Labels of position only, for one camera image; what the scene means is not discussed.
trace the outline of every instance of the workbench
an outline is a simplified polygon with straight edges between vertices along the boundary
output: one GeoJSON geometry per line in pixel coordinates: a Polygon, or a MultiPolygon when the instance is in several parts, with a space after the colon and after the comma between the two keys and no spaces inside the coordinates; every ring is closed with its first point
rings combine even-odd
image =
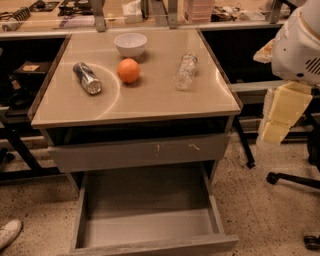
{"type": "Polygon", "coordinates": [[[224,233],[211,184],[241,103],[200,31],[130,31],[148,38],[135,84],[115,75],[122,57],[113,39],[126,30],[74,33],[38,108],[29,113],[79,193],[69,255],[229,250],[238,238],[224,233]],[[199,59],[197,73],[190,91],[178,91],[174,76],[191,50],[199,59]],[[72,72],[79,61],[101,79],[100,94],[81,88],[72,72]]]}

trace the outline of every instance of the orange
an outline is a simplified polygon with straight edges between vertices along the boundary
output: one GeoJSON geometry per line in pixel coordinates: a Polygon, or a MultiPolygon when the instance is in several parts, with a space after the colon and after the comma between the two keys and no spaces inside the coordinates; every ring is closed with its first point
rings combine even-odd
{"type": "Polygon", "coordinates": [[[139,64],[131,58],[126,58],[118,64],[117,74],[124,83],[134,83],[140,76],[139,64]]]}

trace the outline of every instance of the terrazzo floor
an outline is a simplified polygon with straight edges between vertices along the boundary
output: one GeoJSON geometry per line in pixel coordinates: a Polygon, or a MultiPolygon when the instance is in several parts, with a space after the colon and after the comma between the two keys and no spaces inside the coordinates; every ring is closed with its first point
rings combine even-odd
{"type": "MultiPolygon", "coordinates": [[[[54,165],[41,138],[25,143],[42,166],[54,165]]],[[[320,235],[320,190],[282,180],[276,185],[266,182],[270,171],[320,179],[318,170],[307,162],[305,144],[283,144],[272,150],[251,145],[251,149],[256,167],[248,169],[234,133],[212,184],[226,234],[240,239],[232,251],[218,255],[319,255],[320,251],[305,249],[302,237],[320,235]]],[[[0,170],[21,168],[25,166],[17,155],[0,170]]],[[[1,256],[54,256],[69,251],[78,201],[65,176],[1,183],[0,197],[0,225],[13,218],[24,222],[20,236],[1,256]]]]}

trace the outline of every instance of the bowl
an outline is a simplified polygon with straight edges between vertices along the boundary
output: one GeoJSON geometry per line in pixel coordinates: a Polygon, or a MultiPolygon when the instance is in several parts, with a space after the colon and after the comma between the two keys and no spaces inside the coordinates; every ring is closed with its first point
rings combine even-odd
{"type": "Polygon", "coordinates": [[[147,38],[138,33],[126,33],[114,39],[120,55],[125,58],[137,58],[144,53],[147,38]]]}

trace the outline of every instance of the shoe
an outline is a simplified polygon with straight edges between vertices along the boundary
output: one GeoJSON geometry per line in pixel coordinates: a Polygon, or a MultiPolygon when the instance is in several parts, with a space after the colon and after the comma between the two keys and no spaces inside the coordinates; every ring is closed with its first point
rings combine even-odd
{"type": "Polygon", "coordinates": [[[0,227],[0,250],[11,244],[18,237],[21,230],[22,222],[20,220],[12,220],[0,227]]]}

